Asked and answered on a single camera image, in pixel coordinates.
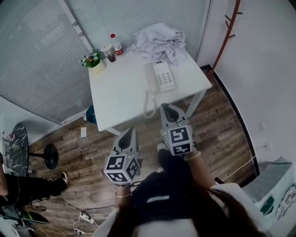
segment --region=round black table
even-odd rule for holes
[[[12,134],[14,139],[10,142],[11,168],[16,176],[27,176],[29,166],[29,156],[37,156],[44,159],[47,168],[54,169],[57,166],[59,155],[53,144],[48,144],[43,154],[29,152],[28,135],[22,123],[15,125]]]

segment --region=white telephone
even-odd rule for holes
[[[167,90],[174,90],[176,88],[173,76],[167,62],[146,63],[144,64],[145,75],[148,82],[149,92],[152,95],[153,111],[150,115],[146,114],[148,91],[146,91],[146,98],[144,103],[144,118],[151,118],[156,112],[156,95]]]

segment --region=coat rack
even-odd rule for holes
[[[242,12],[239,12],[239,7],[240,7],[240,3],[241,3],[241,0],[236,0],[236,3],[235,3],[235,6],[234,6],[234,10],[233,10],[233,13],[232,13],[232,17],[229,18],[227,15],[225,15],[225,17],[227,18],[227,20],[230,21],[230,23],[228,24],[228,21],[225,21],[226,23],[226,26],[227,26],[227,33],[226,33],[226,36],[224,38],[224,41],[223,41],[223,44],[221,46],[221,49],[219,51],[219,54],[215,60],[215,63],[211,69],[211,72],[214,72],[215,70],[215,67],[217,66],[218,62],[219,62],[219,59],[225,49],[225,46],[227,44],[227,41],[233,37],[235,37],[235,35],[230,35],[231,34],[231,31],[232,31],[232,28],[233,28],[233,25],[234,25],[234,22],[235,22],[235,19],[236,19],[236,15],[242,15],[243,13]]]

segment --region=hair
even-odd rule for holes
[[[189,215],[199,237],[264,237],[248,216],[245,208],[230,194],[195,184],[188,187]],[[221,200],[221,207],[212,197]],[[108,237],[136,237],[136,215],[132,206],[122,206],[112,225]]]

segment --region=black shoe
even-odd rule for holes
[[[68,184],[68,175],[67,175],[67,173],[63,172],[61,176],[62,176],[62,179],[65,181],[65,183]]]

